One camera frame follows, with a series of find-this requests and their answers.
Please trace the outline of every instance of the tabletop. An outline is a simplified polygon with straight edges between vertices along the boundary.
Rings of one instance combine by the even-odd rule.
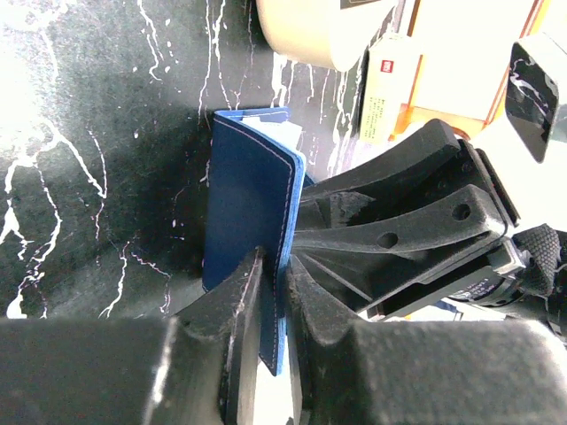
[[[253,0],[0,0],[0,24],[3,315],[198,298],[215,110],[287,105],[312,177],[351,166],[363,61],[274,53]]]

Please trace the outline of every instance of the screw hole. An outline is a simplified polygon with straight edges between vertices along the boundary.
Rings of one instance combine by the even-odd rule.
[[[384,233],[378,238],[378,245],[386,250],[393,248],[396,243],[398,243],[398,235],[395,233]]]
[[[457,221],[467,220],[470,216],[470,207],[466,204],[460,204],[453,210],[453,218]]]

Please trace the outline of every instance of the beige cylinder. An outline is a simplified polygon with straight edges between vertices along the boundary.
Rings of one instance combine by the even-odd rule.
[[[264,36],[291,60],[348,71],[395,0],[257,0]]]

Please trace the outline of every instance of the folded blue object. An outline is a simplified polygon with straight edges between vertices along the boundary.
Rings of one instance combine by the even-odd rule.
[[[280,143],[280,134],[278,142],[243,122],[250,118],[272,126],[270,134],[274,134],[274,126],[285,123],[289,111],[215,113],[203,287],[216,287],[248,252],[257,246],[264,248],[269,288],[261,292],[260,357],[277,375],[285,342],[284,270],[290,258],[305,157]]]

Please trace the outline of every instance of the red square label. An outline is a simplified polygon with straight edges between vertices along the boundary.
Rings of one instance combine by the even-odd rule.
[[[383,73],[391,73],[393,71],[393,60],[383,60],[381,71]]]

